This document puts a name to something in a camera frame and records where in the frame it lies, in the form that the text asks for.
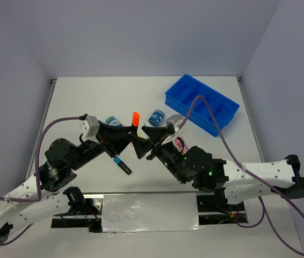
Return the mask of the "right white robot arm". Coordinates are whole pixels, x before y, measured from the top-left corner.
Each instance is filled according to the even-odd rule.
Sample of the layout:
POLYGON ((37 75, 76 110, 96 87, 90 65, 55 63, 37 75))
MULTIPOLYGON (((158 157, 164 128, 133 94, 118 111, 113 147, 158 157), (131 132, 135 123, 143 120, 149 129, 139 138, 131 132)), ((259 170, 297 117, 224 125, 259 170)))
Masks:
POLYGON ((183 142, 175 145, 183 130, 172 125, 144 126, 142 130, 148 138, 129 134, 137 157, 158 158, 180 184, 191 183, 201 192, 213 193, 214 206, 219 210, 278 193, 289 199, 304 198, 304 177, 299 173, 297 155, 276 162, 237 165, 215 159, 198 146, 186 149, 183 142))

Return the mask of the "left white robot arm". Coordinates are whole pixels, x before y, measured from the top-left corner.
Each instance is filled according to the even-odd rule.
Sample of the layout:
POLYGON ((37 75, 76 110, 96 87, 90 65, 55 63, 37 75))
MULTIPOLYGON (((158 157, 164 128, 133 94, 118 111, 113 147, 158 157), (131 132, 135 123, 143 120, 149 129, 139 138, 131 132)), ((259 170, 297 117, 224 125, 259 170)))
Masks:
POLYGON ((110 126, 95 117, 82 118, 80 145, 56 139, 45 152, 47 161, 43 165, 36 153, 34 174, 0 197, 0 247, 9 245, 9 236, 18 230, 25 232, 48 216, 82 212, 97 215, 98 210, 86 202, 79 187, 68 184, 76 178, 76 170, 99 155, 119 155, 131 143, 131 137, 137 135, 138 126, 137 122, 131 126, 110 126))

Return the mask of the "orange highlighter cap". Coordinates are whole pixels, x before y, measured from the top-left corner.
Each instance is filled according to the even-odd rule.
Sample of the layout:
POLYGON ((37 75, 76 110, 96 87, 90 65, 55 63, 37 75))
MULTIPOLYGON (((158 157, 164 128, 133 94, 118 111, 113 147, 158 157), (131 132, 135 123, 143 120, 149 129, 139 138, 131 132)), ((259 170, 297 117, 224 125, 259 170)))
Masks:
POLYGON ((140 122, 140 114, 138 112, 133 112, 132 125, 138 127, 140 122))

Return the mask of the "orange tip black highlighter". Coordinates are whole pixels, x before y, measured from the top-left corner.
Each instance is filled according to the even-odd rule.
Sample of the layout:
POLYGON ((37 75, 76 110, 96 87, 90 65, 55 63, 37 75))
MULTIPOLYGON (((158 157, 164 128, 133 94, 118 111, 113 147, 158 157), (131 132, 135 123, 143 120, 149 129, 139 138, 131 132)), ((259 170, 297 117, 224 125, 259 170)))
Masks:
POLYGON ((146 139, 146 134, 144 131, 141 129, 141 127, 134 127, 133 130, 134 134, 139 138, 139 140, 144 140, 146 139))

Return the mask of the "blue cap black highlighter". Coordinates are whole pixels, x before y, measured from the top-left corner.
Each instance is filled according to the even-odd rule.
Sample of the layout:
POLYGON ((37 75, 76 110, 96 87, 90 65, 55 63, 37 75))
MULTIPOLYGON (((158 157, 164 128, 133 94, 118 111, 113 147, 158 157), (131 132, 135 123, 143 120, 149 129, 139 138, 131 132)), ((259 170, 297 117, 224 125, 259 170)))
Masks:
POLYGON ((113 161, 117 164, 117 166, 124 171, 127 175, 132 173, 132 170, 120 159, 120 157, 115 156, 113 161))

